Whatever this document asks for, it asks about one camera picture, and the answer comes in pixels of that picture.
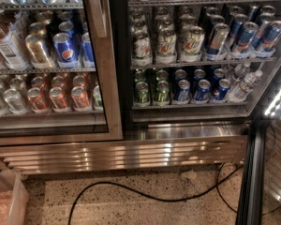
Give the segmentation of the glass fridge door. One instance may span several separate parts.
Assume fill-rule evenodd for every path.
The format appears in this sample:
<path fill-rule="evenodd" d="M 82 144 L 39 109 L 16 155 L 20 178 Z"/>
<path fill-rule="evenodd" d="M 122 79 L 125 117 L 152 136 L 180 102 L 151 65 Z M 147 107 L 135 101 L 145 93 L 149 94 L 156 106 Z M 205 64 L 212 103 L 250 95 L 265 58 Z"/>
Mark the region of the glass fridge door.
<path fill-rule="evenodd" d="M 122 139 L 109 0 L 0 0 L 0 23 L 22 43 L 29 68 L 13 70 L 0 53 L 0 147 L 95 143 Z M 53 37 L 68 33 L 79 64 L 61 67 Z M 39 34 L 55 68 L 36 68 L 25 38 Z M 91 109 L 74 108 L 83 86 Z"/>
<path fill-rule="evenodd" d="M 249 129 L 236 225 L 281 225 L 281 67 Z"/>

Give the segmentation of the steel fridge base grille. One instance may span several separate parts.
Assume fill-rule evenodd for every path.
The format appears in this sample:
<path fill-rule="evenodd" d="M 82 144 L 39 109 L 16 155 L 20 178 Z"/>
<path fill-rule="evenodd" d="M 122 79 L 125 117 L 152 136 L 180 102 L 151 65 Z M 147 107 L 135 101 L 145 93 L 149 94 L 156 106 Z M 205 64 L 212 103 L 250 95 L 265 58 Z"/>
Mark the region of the steel fridge base grille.
<path fill-rule="evenodd" d="M 0 169 L 23 174 L 135 170 L 235 162 L 245 151 L 240 134 L 0 148 Z"/>

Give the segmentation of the green soda can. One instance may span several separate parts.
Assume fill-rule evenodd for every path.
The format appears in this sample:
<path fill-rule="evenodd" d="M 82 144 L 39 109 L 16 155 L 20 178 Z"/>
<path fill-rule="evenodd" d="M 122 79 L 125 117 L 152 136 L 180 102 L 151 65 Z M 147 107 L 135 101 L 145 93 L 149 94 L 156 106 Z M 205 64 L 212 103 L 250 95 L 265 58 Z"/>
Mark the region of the green soda can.
<path fill-rule="evenodd" d="M 134 91 L 134 104 L 145 107 L 150 104 L 149 87 L 146 82 L 138 82 Z"/>

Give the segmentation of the blue soda can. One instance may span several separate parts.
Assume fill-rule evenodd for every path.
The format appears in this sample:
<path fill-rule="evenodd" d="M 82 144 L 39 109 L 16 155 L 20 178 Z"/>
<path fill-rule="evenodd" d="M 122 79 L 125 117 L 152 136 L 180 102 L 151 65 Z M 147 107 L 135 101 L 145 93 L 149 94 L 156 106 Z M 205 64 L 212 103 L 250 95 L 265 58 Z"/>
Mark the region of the blue soda can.
<path fill-rule="evenodd" d="M 180 80 L 173 94 L 175 104 L 186 104 L 189 101 L 190 83 L 188 80 Z"/>

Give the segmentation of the front diet dew can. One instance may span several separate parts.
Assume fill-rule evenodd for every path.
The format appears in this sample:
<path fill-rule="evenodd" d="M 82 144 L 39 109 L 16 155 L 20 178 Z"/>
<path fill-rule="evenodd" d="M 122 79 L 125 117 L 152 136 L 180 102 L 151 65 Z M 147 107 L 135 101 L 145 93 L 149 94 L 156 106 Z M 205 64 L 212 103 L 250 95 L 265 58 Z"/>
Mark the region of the front diet dew can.
<path fill-rule="evenodd" d="M 133 35 L 132 64 L 134 66 L 152 64 L 151 40 L 146 31 L 138 31 Z"/>

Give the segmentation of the diet dew can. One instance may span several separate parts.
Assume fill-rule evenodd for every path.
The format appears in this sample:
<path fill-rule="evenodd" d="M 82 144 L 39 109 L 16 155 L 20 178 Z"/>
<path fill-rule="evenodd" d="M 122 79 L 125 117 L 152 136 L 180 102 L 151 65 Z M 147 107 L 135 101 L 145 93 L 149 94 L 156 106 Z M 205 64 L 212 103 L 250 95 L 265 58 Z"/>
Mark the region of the diet dew can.
<path fill-rule="evenodd" d="M 151 40 L 146 31 L 138 31 L 133 35 L 132 64 L 134 66 L 152 64 Z"/>
<path fill-rule="evenodd" d="M 159 64 L 170 64 L 176 61 L 176 34 L 173 30 L 162 30 L 157 38 L 155 60 Z"/>

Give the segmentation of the red soda can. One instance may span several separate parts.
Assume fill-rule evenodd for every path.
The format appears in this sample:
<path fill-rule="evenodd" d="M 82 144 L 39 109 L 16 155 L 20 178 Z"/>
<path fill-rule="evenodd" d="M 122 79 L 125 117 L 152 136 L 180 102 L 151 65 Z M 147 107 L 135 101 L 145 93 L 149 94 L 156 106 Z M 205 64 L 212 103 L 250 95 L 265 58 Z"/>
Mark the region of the red soda can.
<path fill-rule="evenodd" d="M 91 103 L 86 89 L 83 86 L 75 86 L 71 90 L 71 98 L 74 102 L 74 108 L 87 111 L 91 109 Z"/>

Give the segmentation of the blue pepsi can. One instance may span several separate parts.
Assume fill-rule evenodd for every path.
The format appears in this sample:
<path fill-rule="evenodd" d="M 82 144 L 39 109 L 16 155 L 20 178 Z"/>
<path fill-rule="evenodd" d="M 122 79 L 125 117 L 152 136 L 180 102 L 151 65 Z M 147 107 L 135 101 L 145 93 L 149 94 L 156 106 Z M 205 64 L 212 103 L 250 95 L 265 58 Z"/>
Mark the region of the blue pepsi can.
<path fill-rule="evenodd" d="M 53 37 L 53 45 L 62 68 L 75 68 L 79 64 L 79 48 L 68 33 L 58 33 Z"/>

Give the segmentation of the silver blue can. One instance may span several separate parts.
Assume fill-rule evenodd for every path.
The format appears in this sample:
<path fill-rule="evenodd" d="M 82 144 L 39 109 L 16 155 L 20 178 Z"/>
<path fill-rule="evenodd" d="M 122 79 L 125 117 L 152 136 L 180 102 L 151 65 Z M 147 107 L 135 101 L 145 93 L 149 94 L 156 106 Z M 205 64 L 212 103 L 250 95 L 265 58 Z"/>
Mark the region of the silver blue can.
<path fill-rule="evenodd" d="M 223 50 L 229 34 L 229 26 L 225 23 L 218 23 L 214 26 L 205 46 L 204 59 L 209 61 L 222 60 L 226 55 Z"/>

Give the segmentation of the clear water bottle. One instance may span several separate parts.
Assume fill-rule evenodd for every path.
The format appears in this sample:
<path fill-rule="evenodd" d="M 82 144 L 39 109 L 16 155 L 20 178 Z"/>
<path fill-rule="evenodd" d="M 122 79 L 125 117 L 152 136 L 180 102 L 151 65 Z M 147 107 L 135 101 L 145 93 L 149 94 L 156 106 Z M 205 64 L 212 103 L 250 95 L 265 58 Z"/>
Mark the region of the clear water bottle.
<path fill-rule="evenodd" d="M 229 92 L 228 101 L 233 103 L 245 101 L 247 96 L 259 85 L 261 77 L 261 70 L 246 74 Z"/>

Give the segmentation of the gold soda can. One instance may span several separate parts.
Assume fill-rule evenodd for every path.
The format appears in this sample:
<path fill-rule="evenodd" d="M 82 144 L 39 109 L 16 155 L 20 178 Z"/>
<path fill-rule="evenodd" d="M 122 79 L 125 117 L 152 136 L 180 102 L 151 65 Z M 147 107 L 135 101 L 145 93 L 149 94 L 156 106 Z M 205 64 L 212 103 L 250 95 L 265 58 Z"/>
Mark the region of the gold soda can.
<path fill-rule="evenodd" d="M 56 67 L 51 49 L 43 36 L 39 34 L 28 35 L 25 38 L 25 44 L 35 68 Z"/>

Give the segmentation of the brown tea bottle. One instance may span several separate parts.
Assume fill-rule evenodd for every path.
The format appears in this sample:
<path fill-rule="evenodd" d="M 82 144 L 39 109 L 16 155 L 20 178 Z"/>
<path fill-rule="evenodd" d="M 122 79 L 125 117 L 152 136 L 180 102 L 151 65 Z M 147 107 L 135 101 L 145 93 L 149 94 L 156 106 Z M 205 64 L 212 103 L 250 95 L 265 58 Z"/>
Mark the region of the brown tea bottle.
<path fill-rule="evenodd" d="M 29 68 L 28 55 L 24 46 L 9 27 L 0 22 L 0 53 L 6 59 L 7 66 L 13 70 Z"/>

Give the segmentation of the clear plastic bin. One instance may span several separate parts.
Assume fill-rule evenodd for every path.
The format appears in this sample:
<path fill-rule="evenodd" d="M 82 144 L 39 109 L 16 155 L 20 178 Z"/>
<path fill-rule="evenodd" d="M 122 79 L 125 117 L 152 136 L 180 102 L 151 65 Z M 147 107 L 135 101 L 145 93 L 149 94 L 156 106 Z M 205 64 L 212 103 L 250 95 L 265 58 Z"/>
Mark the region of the clear plastic bin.
<path fill-rule="evenodd" d="M 29 194 L 15 170 L 0 172 L 0 225 L 24 225 Z"/>

